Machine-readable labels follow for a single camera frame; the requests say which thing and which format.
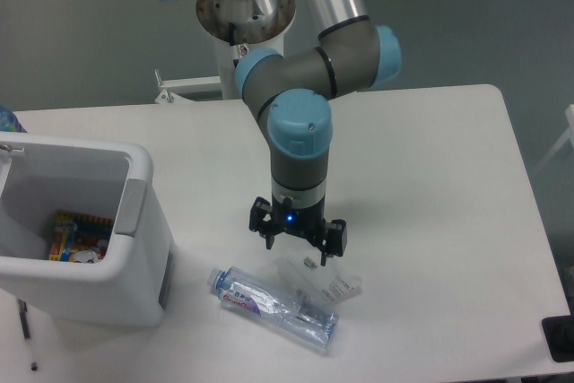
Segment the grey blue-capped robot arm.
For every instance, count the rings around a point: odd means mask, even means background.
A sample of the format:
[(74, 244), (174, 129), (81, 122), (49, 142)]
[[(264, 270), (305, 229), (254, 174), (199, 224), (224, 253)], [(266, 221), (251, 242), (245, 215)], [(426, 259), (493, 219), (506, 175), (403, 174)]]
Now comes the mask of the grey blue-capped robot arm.
[(197, 0), (196, 14), (226, 43), (236, 92), (270, 150), (272, 196), (253, 203), (249, 228), (267, 246), (287, 233), (330, 258), (347, 244), (345, 221), (324, 216), (330, 101), (394, 78), (402, 53), (394, 32), (373, 24), (362, 0), (309, 3), (318, 44), (293, 57), (268, 47), (293, 21), (288, 0)]

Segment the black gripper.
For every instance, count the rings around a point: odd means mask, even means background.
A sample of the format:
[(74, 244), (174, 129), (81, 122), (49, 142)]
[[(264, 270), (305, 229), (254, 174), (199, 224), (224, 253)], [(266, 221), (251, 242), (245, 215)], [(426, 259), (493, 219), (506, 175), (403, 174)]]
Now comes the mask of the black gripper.
[(280, 204), (273, 197), (271, 205), (258, 196), (251, 206), (248, 228), (265, 239), (265, 248), (270, 250), (275, 236), (288, 233), (306, 239), (321, 254), (320, 264), (326, 265), (330, 257), (342, 257), (347, 246), (347, 226), (343, 219), (328, 222), (324, 218), (325, 198), (306, 208), (295, 208)]

